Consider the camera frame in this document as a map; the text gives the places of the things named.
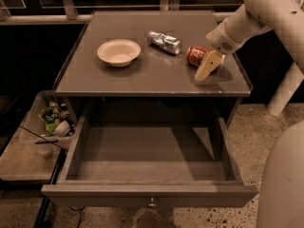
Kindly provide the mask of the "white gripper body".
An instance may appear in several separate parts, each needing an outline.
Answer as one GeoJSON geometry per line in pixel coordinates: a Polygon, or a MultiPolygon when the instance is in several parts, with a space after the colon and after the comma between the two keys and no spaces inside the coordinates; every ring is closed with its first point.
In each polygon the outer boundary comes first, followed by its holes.
{"type": "Polygon", "coordinates": [[[232,54],[244,45],[242,26],[241,20],[226,18],[206,35],[206,39],[216,51],[225,55],[232,54]]]}

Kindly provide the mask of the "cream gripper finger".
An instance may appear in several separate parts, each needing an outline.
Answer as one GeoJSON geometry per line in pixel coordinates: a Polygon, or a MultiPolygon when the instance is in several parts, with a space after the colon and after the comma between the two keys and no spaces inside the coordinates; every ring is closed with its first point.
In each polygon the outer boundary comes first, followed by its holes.
{"type": "Polygon", "coordinates": [[[223,54],[217,50],[211,50],[203,57],[195,74],[195,80],[204,81],[215,69],[223,63],[223,54]]]}

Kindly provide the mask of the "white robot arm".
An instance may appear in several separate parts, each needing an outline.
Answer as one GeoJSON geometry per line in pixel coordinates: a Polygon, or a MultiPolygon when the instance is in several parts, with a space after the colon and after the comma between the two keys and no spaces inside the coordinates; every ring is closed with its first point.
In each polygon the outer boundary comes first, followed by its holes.
{"type": "MultiPolygon", "coordinates": [[[[206,35],[229,55],[250,38],[273,30],[299,68],[304,66],[303,0],[243,0],[243,5],[206,35]]],[[[304,228],[304,122],[287,128],[265,163],[256,228],[304,228]]]]}

